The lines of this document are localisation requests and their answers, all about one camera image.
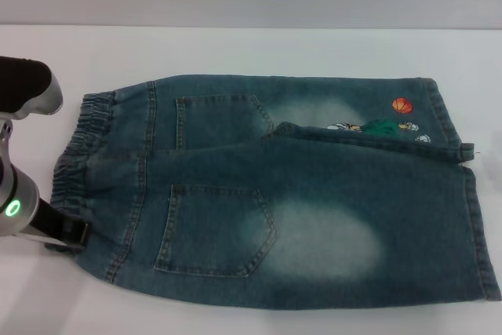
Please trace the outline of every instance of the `stitching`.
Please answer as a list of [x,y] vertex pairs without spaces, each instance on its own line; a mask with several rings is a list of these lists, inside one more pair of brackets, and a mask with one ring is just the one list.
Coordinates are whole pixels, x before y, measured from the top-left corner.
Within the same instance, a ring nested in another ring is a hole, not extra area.
[[249,104],[254,105],[258,114],[267,124],[266,133],[269,133],[274,129],[274,123],[272,122],[270,116],[265,111],[261,102],[256,98],[254,94],[217,94],[211,96],[189,96],[189,97],[177,97],[176,98],[176,111],[177,111],[177,122],[176,122],[176,149],[184,150],[186,149],[186,124],[187,124],[187,104],[190,106],[195,106],[200,103],[218,103],[229,100],[230,102],[245,101]]
[[438,91],[437,84],[432,79],[424,78],[423,81],[427,97],[429,98],[429,102],[432,106],[432,111],[438,121],[443,136],[446,138],[446,142],[448,144],[460,143],[460,138],[458,137],[458,134],[449,119],[448,111],[446,110],[444,101]]
[[467,203],[467,211],[469,212],[469,223],[471,225],[472,242],[474,243],[476,267],[478,270],[479,283],[480,283],[481,291],[483,292],[483,295],[485,297],[488,297],[488,295],[486,294],[485,281],[483,279],[483,276],[481,273],[481,268],[479,266],[480,258],[479,258],[479,251],[478,251],[478,241],[476,240],[474,219],[472,218],[471,201],[469,199],[469,194],[467,193],[467,191],[468,191],[467,180],[469,179],[469,176],[468,176],[467,171],[464,167],[462,168],[462,170],[464,171],[464,196],[465,196],[465,202]]
[[254,94],[247,94],[246,96],[249,96],[251,101],[254,103],[254,106],[256,106],[256,109],[258,110],[258,112],[261,114],[261,116],[264,118],[265,122],[268,124],[267,132],[270,132],[271,130],[273,130],[274,123],[272,122],[272,120],[268,116],[268,113],[265,111],[265,109],[261,105],[261,102],[258,100],[258,98],[256,98],[256,96]]
[[[96,115],[96,112],[94,111],[95,105],[96,105],[96,98],[93,98],[93,102],[91,103],[91,108],[90,108],[91,113],[89,116],[90,129],[93,129],[94,126],[94,118]],[[85,144],[86,147],[91,151],[91,154],[95,152],[94,142],[95,140],[93,140],[93,135],[91,133],[88,133],[87,139],[84,140],[83,144]]]
[[143,209],[144,200],[147,194],[147,159],[153,146],[156,107],[157,104],[155,99],[155,84],[153,82],[149,82],[148,120],[147,132],[145,134],[145,150],[143,158],[138,163],[138,200],[133,204],[130,214],[129,226],[125,229],[122,247],[118,251],[116,257],[112,260],[110,267],[105,273],[105,281],[112,284],[117,277],[118,269],[124,264],[127,255],[131,250],[131,246],[133,244],[133,236],[140,221],[141,210]]
[[167,213],[166,228],[164,230],[164,235],[162,236],[161,248],[158,251],[157,260],[155,261],[155,269],[164,270],[162,264],[168,264],[171,257],[172,242],[174,238],[175,226],[176,226],[176,215],[178,213],[179,204],[178,195],[174,190],[174,185],[171,185],[171,196],[169,198],[169,208]]
[[[261,208],[265,220],[267,221],[270,231],[264,243],[261,245],[258,251],[252,255],[250,261],[246,263],[245,267],[235,271],[234,273],[228,273],[228,271],[219,271],[216,269],[184,267],[184,266],[175,267],[169,265],[169,260],[172,253],[173,240],[176,234],[176,215],[179,211],[180,195],[188,195],[192,192],[213,194],[213,195],[249,196],[255,202],[257,202],[258,206]],[[166,221],[166,229],[164,230],[161,249],[158,252],[157,260],[155,261],[154,264],[154,269],[174,274],[226,277],[226,278],[248,277],[256,269],[258,264],[260,264],[260,262],[263,260],[268,250],[272,247],[276,239],[276,236],[277,236],[277,227],[275,225],[271,213],[267,209],[267,205],[259,190],[250,191],[244,188],[220,188],[220,187],[202,186],[202,185],[172,185],[171,199],[169,200],[169,212]]]
[[[350,131],[340,131],[343,134],[352,134]],[[315,141],[325,141],[325,142],[333,142],[338,144],[350,144],[359,147],[374,147],[377,149],[382,149],[385,151],[397,151],[400,153],[416,153],[421,156],[427,157],[439,157],[439,158],[447,158],[452,159],[455,162],[461,162],[462,154],[460,153],[460,147],[439,147],[439,146],[431,146],[424,145],[420,142],[403,142],[401,140],[370,140],[366,137],[349,137],[349,136],[333,136],[333,135],[316,135],[316,134],[305,134],[304,137],[300,135],[298,137],[295,135],[295,125],[291,123],[282,123],[279,125],[271,133],[262,137],[263,139],[271,139],[277,136],[288,136],[293,138],[304,138],[306,140],[315,140]]]
[[185,149],[185,124],[187,122],[185,97],[176,98],[177,122],[176,122],[176,149]]
[[115,102],[115,91],[111,92],[111,98],[108,100],[108,114],[107,114],[107,122],[104,127],[104,133],[98,140],[96,151],[98,151],[102,146],[104,146],[104,137],[108,135],[111,131],[111,125],[113,121],[113,105]]

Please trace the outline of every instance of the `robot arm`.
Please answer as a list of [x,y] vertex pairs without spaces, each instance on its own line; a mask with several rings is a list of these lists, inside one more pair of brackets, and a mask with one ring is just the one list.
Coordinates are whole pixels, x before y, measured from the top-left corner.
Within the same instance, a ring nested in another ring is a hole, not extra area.
[[0,236],[16,235],[79,251],[90,224],[40,199],[35,182],[9,158],[13,119],[50,115],[63,104],[59,84],[43,63],[0,56]]

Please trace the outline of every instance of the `embroidered cartoon character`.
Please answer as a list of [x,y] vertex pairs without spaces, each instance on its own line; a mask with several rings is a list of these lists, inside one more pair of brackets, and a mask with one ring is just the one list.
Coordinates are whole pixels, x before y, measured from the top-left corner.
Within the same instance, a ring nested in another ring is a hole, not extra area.
[[[415,123],[411,122],[396,123],[387,120],[371,121],[363,126],[352,125],[351,123],[335,123],[334,125],[329,125],[326,128],[339,129],[345,131],[355,131],[359,133],[368,133],[372,135],[385,135],[390,137],[398,136],[399,130],[416,132],[420,129],[420,127]],[[415,141],[430,143],[431,138],[428,135],[424,134],[424,135],[419,135],[417,138],[415,138]]]
[[415,141],[421,141],[423,143],[430,143],[431,138],[428,135],[419,135],[418,137],[415,138]]

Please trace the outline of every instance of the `denim shorts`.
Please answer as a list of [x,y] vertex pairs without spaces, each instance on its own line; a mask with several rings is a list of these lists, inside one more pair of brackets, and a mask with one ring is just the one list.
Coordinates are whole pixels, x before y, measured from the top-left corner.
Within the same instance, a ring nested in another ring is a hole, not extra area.
[[473,159],[429,78],[185,75],[85,96],[52,205],[76,262],[201,304],[500,300]]

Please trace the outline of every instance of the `elastic waistband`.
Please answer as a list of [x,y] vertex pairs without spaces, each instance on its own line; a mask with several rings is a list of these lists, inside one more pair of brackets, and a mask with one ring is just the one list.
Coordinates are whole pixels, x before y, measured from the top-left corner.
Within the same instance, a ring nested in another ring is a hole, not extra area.
[[77,128],[61,157],[92,155],[96,152],[111,123],[114,98],[115,92],[84,96]]
[[84,96],[77,128],[57,160],[51,206],[68,215],[85,216],[84,174],[87,159],[97,152],[112,120],[115,92]]

